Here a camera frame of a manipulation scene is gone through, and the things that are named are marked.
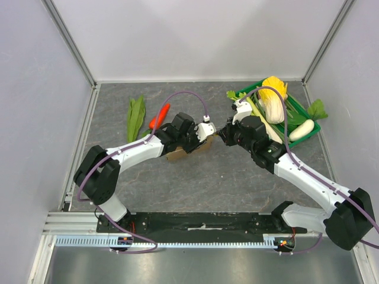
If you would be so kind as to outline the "brown cardboard express box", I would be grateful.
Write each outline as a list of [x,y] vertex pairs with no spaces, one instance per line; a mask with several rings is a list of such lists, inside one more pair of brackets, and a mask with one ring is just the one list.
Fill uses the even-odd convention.
[[[191,154],[199,154],[203,151],[209,150],[213,143],[213,140],[214,136],[210,136],[203,145],[199,146],[199,148],[195,149],[193,152],[191,152]],[[188,153],[186,153],[182,147],[177,147],[175,151],[168,153],[165,157],[167,161],[172,162],[178,159],[185,158],[187,156]]]

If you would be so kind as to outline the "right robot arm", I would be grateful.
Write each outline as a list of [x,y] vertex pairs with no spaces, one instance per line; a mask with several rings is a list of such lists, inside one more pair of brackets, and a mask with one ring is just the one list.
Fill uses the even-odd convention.
[[225,145],[245,149],[257,166],[289,181],[319,205],[311,208],[286,203],[271,218],[276,232],[305,228],[326,234],[338,247],[351,250],[377,225],[368,192],[361,188],[352,191],[308,167],[285,145],[269,138],[259,117],[229,118],[217,133]]

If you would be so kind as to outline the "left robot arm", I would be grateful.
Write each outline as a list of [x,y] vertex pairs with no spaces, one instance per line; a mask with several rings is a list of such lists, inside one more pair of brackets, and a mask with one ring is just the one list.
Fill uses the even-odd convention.
[[180,112],[172,122],[132,143],[109,149],[99,145],[91,147],[73,181],[94,205],[110,217],[110,227],[123,233],[128,230],[130,219],[128,209],[115,194],[120,173],[146,160],[171,153],[178,147],[189,154],[215,132],[209,117],[196,124],[191,116]]

